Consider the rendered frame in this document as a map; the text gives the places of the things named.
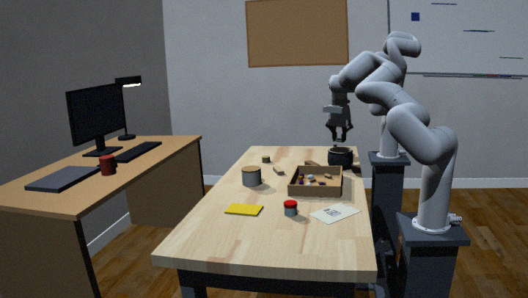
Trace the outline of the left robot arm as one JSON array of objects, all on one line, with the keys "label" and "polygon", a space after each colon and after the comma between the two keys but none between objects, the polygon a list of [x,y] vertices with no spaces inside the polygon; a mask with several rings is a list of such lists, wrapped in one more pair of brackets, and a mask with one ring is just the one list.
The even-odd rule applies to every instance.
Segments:
[{"label": "left robot arm", "polygon": [[331,105],[323,106],[323,112],[344,113],[344,107],[335,105],[350,103],[347,92],[354,92],[364,103],[383,106],[388,111],[389,133],[423,164],[418,215],[412,219],[413,227],[427,234],[448,232],[450,223],[462,221],[462,217],[448,213],[458,151],[455,132],[447,126],[427,128],[428,111],[398,85],[403,74],[388,59],[363,51],[341,71],[329,79]]}]

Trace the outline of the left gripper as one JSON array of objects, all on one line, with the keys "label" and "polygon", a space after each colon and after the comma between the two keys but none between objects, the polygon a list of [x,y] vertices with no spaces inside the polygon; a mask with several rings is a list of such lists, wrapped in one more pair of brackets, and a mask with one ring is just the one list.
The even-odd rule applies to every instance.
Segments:
[{"label": "left gripper", "polygon": [[[326,127],[329,128],[329,130],[332,132],[332,139],[333,142],[335,142],[335,139],[337,138],[337,127],[342,127],[342,142],[346,141],[346,133],[353,128],[353,125],[351,123],[351,112],[349,105],[335,105],[335,106],[342,106],[345,107],[344,113],[338,114],[338,113],[329,113],[328,114],[328,121],[326,123]],[[349,119],[350,118],[350,119]],[[346,128],[348,127],[349,128]]]}]

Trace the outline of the white recipe card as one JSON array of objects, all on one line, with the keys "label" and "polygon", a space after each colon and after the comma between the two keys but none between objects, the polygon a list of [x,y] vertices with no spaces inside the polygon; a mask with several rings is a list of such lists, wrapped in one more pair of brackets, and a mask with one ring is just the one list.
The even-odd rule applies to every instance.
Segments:
[{"label": "white recipe card", "polygon": [[320,220],[321,222],[330,225],[331,223],[337,222],[341,219],[349,217],[351,215],[359,213],[360,210],[348,206],[344,203],[338,203],[327,208],[309,214],[310,216]]}]

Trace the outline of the grey round pot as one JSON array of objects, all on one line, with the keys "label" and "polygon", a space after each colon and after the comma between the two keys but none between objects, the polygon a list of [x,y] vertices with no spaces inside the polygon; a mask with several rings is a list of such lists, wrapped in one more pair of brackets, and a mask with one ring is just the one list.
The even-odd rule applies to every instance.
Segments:
[{"label": "grey round pot", "polygon": [[[342,166],[342,170],[350,170],[353,163],[353,149],[348,147],[334,147],[328,149],[329,166]],[[347,167],[345,167],[347,166]]]}]

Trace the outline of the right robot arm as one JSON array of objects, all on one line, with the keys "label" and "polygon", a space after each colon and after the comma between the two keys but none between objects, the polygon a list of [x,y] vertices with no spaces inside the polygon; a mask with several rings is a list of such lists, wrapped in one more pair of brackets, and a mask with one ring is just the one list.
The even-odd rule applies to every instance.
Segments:
[{"label": "right robot arm", "polygon": [[[421,49],[422,46],[420,42],[412,34],[391,32],[383,44],[384,52],[376,52],[376,54],[388,59],[399,67],[403,74],[402,81],[399,85],[403,87],[407,71],[407,64],[403,56],[417,58],[421,53]],[[380,152],[377,153],[377,157],[388,160],[399,159],[399,154],[407,153],[407,151],[399,150],[398,142],[389,133],[386,126],[386,115],[388,111],[376,103],[369,103],[369,109],[370,113],[374,116],[383,115],[381,119]]]}]

